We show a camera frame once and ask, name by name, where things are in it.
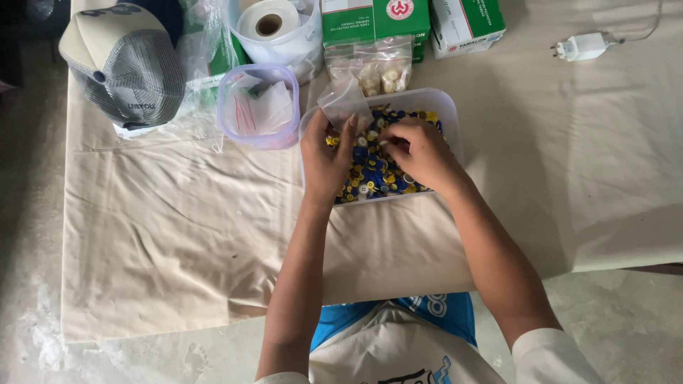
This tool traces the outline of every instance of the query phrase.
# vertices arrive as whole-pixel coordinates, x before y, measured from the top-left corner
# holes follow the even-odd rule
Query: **purple-lidded plastic container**
[[[254,88],[257,90],[265,90],[271,85],[280,81],[285,82],[285,87],[292,93],[292,120],[289,124],[284,124],[282,129],[277,133],[267,135],[237,135],[231,129],[225,114],[230,110],[227,103],[227,94],[230,87],[237,81],[242,74],[246,73],[250,76],[257,77],[263,81]],[[298,82],[294,73],[287,67],[274,63],[261,64],[247,64],[232,68],[221,80],[218,86],[218,98],[216,105],[217,124],[221,131],[225,133],[232,141],[242,144],[250,144],[259,150],[282,150],[289,148],[298,142],[298,123],[301,117],[298,108]]]

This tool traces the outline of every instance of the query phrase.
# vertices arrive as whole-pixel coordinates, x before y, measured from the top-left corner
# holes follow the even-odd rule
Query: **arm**
[[[397,138],[410,144],[398,144]],[[406,118],[380,135],[415,180],[439,192],[458,226],[475,286],[507,345],[538,328],[560,327],[538,274],[488,207],[434,126]]]
[[[322,306],[322,259],[327,221],[351,164],[355,119],[334,151],[325,143],[329,121],[318,111],[301,139],[306,192],[266,313],[256,381],[280,372],[308,376],[311,339]]]

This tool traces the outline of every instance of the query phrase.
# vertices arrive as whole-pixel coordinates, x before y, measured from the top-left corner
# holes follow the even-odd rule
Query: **white t-shirt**
[[[512,347],[517,384],[603,384],[574,340],[535,329]],[[388,301],[334,335],[310,355],[314,384],[504,384],[477,349]],[[309,384],[295,372],[257,384]]]

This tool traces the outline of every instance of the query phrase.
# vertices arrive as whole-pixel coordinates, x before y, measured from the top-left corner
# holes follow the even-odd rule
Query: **sleeve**
[[[311,384],[308,378],[298,372],[280,372],[261,378],[255,384]]]
[[[576,342],[559,329],[521,335],[512,346],[518,384],[604,384]]]

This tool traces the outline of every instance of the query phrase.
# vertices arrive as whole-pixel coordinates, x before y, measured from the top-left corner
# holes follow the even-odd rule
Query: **baseball cap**
[[[184,93],[173,50],[182,25],[178,0],[120,1],[74,14],[59,52],[85,97],[114,124],[158,126],[173,119]]]

